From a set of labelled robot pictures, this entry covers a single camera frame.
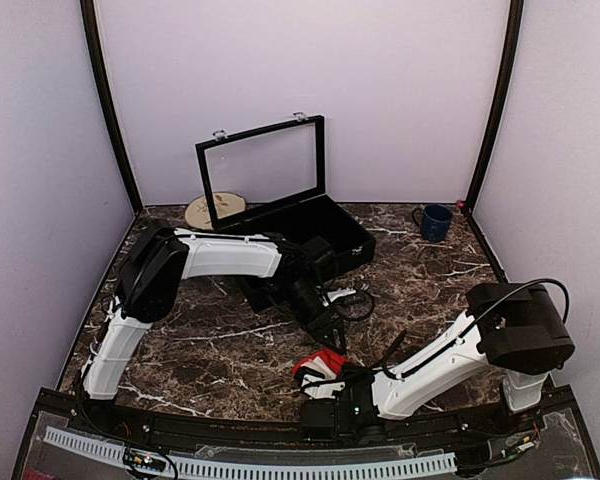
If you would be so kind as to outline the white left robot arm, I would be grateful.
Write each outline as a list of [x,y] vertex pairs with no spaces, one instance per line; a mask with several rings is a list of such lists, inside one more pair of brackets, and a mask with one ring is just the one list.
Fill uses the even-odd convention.
[[301,328],[326,349],[347,352],[341,308],[356,289],[330,291],[325,283],[342,270],[326,239],[303,244],[278,234],[227,235],[173,228],[154,221],[121,264],[103,326],[74,383],[89,400],[81,417],[100,436],[121,427],[114,399],[140,340],[174,307],[182,281],[203,276],[242,276],[265,281],[272,303],[287,303]]

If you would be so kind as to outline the black compartment display box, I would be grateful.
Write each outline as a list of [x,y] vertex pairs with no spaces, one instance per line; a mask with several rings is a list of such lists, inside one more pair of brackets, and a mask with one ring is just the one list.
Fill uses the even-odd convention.
[[204,195],[243,197],[244,212],[211,219],[221,233],[274,233],[304,244],[321,237],[332,247],[341,277],[373,260],[376,241],[326,193],[326,136],[322,115],[227,135],[196,145]]

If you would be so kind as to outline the red and white sock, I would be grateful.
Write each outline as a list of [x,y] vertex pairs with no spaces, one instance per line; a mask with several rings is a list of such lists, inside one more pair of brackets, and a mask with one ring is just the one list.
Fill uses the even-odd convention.
[[347,363],[345,356],[324,348],[297,363],[292,369],[292,376],[298,382],[306,375],[321,380],[334,380]]

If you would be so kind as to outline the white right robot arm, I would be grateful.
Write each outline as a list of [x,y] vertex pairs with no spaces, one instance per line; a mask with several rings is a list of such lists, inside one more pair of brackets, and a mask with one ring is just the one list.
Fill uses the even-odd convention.
[[300,409],[300,434],[310,441],[365,445],[386,435],[421,406],[475,374],[502,369],[505,400],[490,413],[501,434],[514,432],[541,400],[548,374],[561,368],[575,345],[567,309],[555,306],[547,288],[557,280],[481,283],[467,294],[468,307],[426,347],[391,366],[387,356],[368,369],[334,371],[313,358],[296,377],[308,395]]

